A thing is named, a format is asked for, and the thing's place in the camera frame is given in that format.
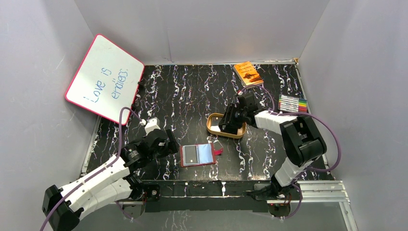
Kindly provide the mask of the red card holder wallet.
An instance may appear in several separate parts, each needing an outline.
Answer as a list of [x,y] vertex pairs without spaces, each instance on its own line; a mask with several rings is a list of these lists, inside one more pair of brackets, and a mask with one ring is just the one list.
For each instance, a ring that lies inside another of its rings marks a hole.
[[205,144],[195,144],[197,146],[197,154],[198,154],[198,164],[185,166],[183,164],[183,146],[180,147],[180,156],[181,156],[181,166],[182,167],[194,167],[194,166],[205,166],[205,165],[213,165],[216,163],[216,156],[221,155],[223,153],[223,148],[215,149],[213,143],[205,143]]

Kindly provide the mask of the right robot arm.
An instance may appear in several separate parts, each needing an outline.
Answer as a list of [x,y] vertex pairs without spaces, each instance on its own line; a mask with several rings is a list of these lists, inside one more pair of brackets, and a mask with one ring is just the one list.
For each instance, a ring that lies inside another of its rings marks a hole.
[[326,153],[327,145],[311,116],[279,115],[260,108],[252,93],[245,93],[237,99],[237,103],[227,106],[219,121],[220,131],[236,135],[244,124],[272,131],[281,135],[287,155],[280,169],[272,175],[270,185],[249,194],[266,193],[267,196],[284,199],[296,177]]

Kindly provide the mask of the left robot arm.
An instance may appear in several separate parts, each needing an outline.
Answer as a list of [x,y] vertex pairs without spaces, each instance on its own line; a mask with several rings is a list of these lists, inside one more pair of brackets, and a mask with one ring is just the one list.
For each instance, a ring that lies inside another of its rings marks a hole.
[[148,195],[149,188],[134,172],[177,153],[179,144],[173,131],[161,128],[157,118],[141,125],[145,136],[120,148],[104,164],[67,185],[46,189],[42,211],[54,231],[71,231],[84,217],[110,203]]

